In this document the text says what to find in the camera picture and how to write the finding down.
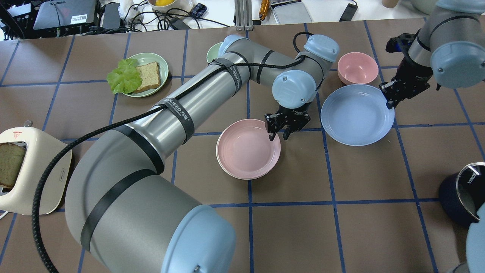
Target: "barcode sticker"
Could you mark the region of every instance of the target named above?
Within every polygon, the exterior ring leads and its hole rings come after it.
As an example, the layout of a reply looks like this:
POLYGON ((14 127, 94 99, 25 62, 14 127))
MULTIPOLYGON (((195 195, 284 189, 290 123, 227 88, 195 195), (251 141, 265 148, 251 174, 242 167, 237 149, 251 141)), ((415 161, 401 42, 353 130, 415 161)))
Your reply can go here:
POLYGON ((88 18, 87 14, 73 16, 73 17, 71 17, 71 25, 72 24, 85 23, 87 18, 88 18))

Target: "pink bowl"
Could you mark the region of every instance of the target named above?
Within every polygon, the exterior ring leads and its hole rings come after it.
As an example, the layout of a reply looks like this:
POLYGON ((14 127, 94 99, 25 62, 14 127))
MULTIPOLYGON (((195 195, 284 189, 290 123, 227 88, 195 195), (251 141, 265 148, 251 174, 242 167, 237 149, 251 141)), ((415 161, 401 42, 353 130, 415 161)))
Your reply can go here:
POLYGON ((379 67, 369 55, 350 52, 340 58, 337 64, 337 73, 346 85, 365 85, 375 80, 379 73, 379 67))
POLYGON ((219 165, 229 175, 248 180, 260 178, 276 165, 281 142, 276 136, 271 142, 264 122, 243 119, 233 123, 217 140, 219 165))

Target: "green lettuce leaf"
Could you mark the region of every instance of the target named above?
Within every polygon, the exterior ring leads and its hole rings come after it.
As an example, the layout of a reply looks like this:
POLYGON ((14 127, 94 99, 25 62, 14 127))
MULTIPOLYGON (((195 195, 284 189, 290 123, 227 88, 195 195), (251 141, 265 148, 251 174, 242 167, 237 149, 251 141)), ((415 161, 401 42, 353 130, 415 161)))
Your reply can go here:
POLYGON ((106 81, 108 81, 113 94, 130 94, 142 85, 142 78, 136 70, 137 64, 138 61, 134 59, 121 60, 118 67, 108 73, 106 81))

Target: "wooden cylinder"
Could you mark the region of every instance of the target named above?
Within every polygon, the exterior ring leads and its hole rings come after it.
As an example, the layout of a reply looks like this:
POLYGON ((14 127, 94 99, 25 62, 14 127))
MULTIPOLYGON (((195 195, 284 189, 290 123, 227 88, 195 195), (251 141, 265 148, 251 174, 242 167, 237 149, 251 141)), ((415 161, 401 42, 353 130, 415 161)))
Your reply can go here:
POLYGON ((399 2, 399 0, 382 0, 382 5, 386 8, 393 8, 397 5, 397 2, 399 2))

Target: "brown tiled surface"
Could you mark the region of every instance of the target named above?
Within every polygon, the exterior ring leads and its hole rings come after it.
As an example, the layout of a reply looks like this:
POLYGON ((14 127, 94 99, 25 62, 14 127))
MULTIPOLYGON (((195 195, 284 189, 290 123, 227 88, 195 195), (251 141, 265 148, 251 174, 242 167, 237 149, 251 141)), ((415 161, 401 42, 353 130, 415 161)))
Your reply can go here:
POLYGON ((253 208, 254 272, 340 272, 332 206, 253 208))
POLYGON ((432 272, 415 203, 339 205, 345 268, 432 272))
POLYGON ((59 81, 71 41, 72 37, 20 41, 2 84, 59 81))
MULTIPOLYGON (((386 53, 387 41, 403 32, 415 33, 423 25, 421 18, 315 23, 307 28, 338 41, 340 56, 360 51, 375 58, 366 24, 380 65, 391 67, 381 67, 388 81, 402 54, 386 53)), ((294 57, 293 35, 304 30, 302 24, 256 26, 249 38, 294 57)), ((47 119, 46 132, 68 143, 108 125, 111 116, 116 122, 140 114, 177 89, 182 76, 202 70, 210 46, 233 33, 233 28, 221 28, 131 34, 127 57, 157 53, 169 63, 173 78, 146 98, 118 95, 114 107, 115 96, 104 79, 124 56, 127 34, 77 36, 73 43, 71 37, 24 40, 15 53, 15 42, 0 42, 0 76, 12 59, 0 82, 0 131, 21 126, 26 119, 42 128, 47 119), (61 77, 63 83, 57 85, 61 77)), ((298 47, 302 49, 304 42, 302 35, 298 47)), ((371 85, 380 82, 378 77, 371 85)), ((249 93, 244 86, 198 128, 176 156, 166 160, 162 177, 174 178, 176 186, 216 207, 234 226, 237 246, 231 273, 337 273, 342 272, 342 265, 348 273, 445 272, 464 260, 466 230, 442 211, 437 189, 444 177, 483 158, 455 92, 444 87, 434 91, 434 79, 430 83, 430 90, 399 104, 397 128, 365 147, 345 146, 323 135, 314 102, 306 131, 282 140, 281 156, 273 170, 248 182, 232 178, 219 167, 215 146, 219 132, 231 123, 248 114, 263 119, 264 114, 277 110, 271 88, 251 82, 249 93)), ((320 104, 342 86, 337 72, 331 71, 319 90, 320 104)), ((458 93, 483 147, 482 86, 458 93)), ((74 166, 95 140, 74 149, 74 166)), ((67 230, 62 211, 61 207, 60 212, 41 220, 48 252, 60 272, 108 272, 87 252, 81 259, 81 247, 67 230)), ((28 216, 8 214, 0 221, 0 250, 0 272, 46 272, 35 252, 28 216)))

